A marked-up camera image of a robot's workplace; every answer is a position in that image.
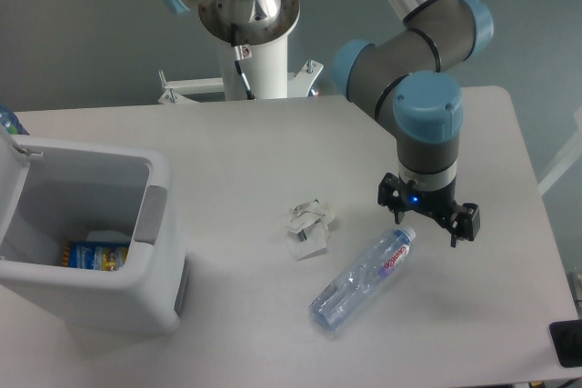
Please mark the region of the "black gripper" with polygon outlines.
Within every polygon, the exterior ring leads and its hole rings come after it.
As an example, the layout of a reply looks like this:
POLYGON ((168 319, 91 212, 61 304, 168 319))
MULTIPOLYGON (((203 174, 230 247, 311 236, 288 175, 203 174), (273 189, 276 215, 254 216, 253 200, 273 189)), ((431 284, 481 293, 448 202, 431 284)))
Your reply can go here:
POLYGON ((408 211, 446 224, 450 246, 456 247, 458 241, 475 241, 480 230, 480 210, 474 203, 456 203, 455 187, 453 178, 438 190, 423 191, 413 181, 405 184, 398 176, 386 173, 378 186, 377 202, 393 214, 396 224, 402 223, 408 211))

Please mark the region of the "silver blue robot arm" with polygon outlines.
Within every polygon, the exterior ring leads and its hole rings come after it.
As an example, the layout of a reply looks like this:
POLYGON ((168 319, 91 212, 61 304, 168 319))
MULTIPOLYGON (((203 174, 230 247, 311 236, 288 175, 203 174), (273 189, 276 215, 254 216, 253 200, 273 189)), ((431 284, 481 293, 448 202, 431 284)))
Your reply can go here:
MULTIPOLYGON (((455 198, 464 110, 447 70, 482 51, 494 33, 480 0, 388 0, 404 30, 374 45, 353 40, 331 67, 338 91, 396 140, 398 169, 386 174, 377 201, 401 221, 422 214, 453 241, 472 241, 480 227, 476 204, 455 198)), ((197 11, 219 44, 221 76, 229 100, 290 96, 287 38, 298 0, 164 0, 181 15, 197 11)))

